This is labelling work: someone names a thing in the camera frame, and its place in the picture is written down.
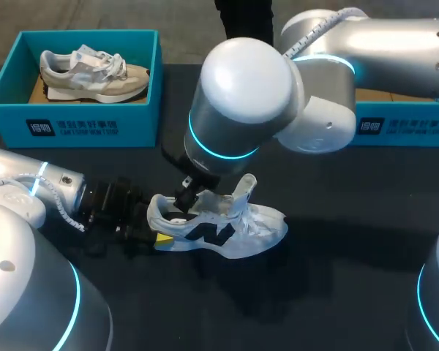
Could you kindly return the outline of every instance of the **black n logo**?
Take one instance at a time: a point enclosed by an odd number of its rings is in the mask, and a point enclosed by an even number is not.
[[[236,232],[233,226],[228,225],[221,229],[217,234],[218,226],[213,223],[200,223],[194,230],[185,236],[188,240],[198,240],[203,236],[203,240],[208,244],[223,246],[228,239]]]

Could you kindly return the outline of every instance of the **white sneaker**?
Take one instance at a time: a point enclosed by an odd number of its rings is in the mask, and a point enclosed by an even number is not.
[[[70,55],[43,51],[40,71],[50,100],[122,102],[139,95],[149,83],[146,68],[126,64],[119,54],[112,56],[85,45]]]
[[[260,254],[278,244],[288,231],[281,212],[249,204],[257,184],[246,174],[232,195],[216,195],[209,190],[198,194],[188,214],[174,207],[174,197],[155,195],[148,207],[150,228],[173,240],[156,244],[160,251],[210,249],[230,259]]]

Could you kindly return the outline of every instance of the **floor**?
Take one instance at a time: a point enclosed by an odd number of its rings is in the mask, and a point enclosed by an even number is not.
[[[439,17],[439,0],[274,0],[275,36],[298,12],[349,6],[372,17]],[[201,63],[225,39],[214,0],[0,0],[0,64],[19,31],[49,29],[156,29],[166,63]]]

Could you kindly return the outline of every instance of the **shoe tongue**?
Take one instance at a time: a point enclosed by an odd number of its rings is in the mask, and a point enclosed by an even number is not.
[[[256,185],[257,179],[252,174],[246,174],[241,178],[233,192],[233,203],[229,208],[229,216],[234,216],[246,209],[249,197]]]
[[[96,56],[96,51],[88,47],[86,48],[89,50],[81,50],[81,48],[78,49],[78,51],[72,52],[72,55],[70,56],[70,69],[75,67],[79,62],[94,68],[98,68],[103,65],[102,59]]]

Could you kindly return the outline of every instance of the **beige sneaker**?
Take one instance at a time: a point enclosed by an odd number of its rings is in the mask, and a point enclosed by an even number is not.
[[[139,95],[149,83],[146,68],[126,64],[117,53],[112,56],[85,45],[70,55],[43,51],[40,71],[50,100],[122,102]]]

